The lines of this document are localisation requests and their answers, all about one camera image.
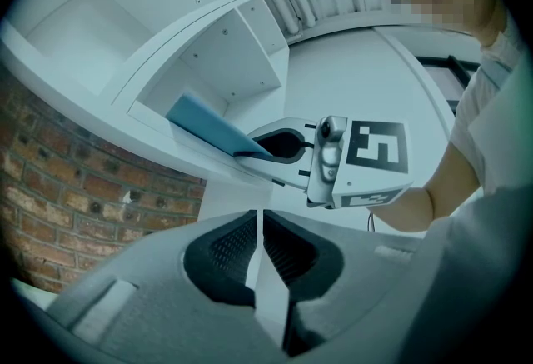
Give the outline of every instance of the blue folder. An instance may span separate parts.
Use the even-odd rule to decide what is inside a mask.
[[[167,120],[232,157],[237,152],[271,155],[200,100],[184,93],[167,113]]]

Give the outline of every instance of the blue board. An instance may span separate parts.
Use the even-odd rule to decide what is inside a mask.
[[[232,157],[236,152],[271,155],[190,93],[177,100],[167,113],[167,120]]]

